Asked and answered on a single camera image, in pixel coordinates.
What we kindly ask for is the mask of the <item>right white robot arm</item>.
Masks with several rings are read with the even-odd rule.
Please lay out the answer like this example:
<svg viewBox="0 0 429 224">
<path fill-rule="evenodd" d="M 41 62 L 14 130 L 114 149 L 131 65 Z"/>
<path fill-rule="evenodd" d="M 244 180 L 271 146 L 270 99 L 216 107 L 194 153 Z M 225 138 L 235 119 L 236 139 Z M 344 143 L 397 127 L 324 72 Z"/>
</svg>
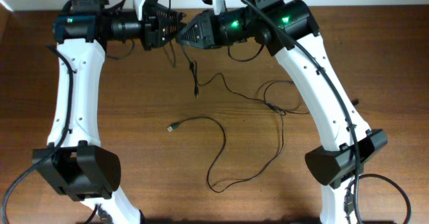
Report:
<svg viewBox="0 0 429 224">
<path fill-rule="evenodd" d="M 185 46 L 214 49 L 254 38 L 265 46 L 297 86 L 318 130 L 320 146 L 305 156 L 322 188 L 321 223 L 361 223 L 359 182 L 364 165 L 387 144 L 348 98 L 326 55 L 320 28 L 302 0 L 203 0 L 198 14 L 177 36 Z"/>
</svg>

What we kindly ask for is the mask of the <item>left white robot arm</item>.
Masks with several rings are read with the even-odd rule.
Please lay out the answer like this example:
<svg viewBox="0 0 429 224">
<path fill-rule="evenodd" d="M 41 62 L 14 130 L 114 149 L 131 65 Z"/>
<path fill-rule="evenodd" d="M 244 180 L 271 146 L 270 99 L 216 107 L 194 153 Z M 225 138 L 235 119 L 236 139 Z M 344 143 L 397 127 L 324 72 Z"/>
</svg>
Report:
<svg viewBox="0 0 429 224">
<path fill-rule="evenodd" d="M 99 81 L 107 43 L 138 39 L 145 50 L 170 42 L 182 27 L 180 12 L 158 0 L 133 0 L 133 9 L 109 0 L 70 0 L 53 25 L 60 75 L 47 146 L 33 163 L 60 195 L 90 208 L 103 223 L 143 223 L 143 213 L 121 189 L 121 164 L 101 146 L 97 123 Z"/>
</svg>

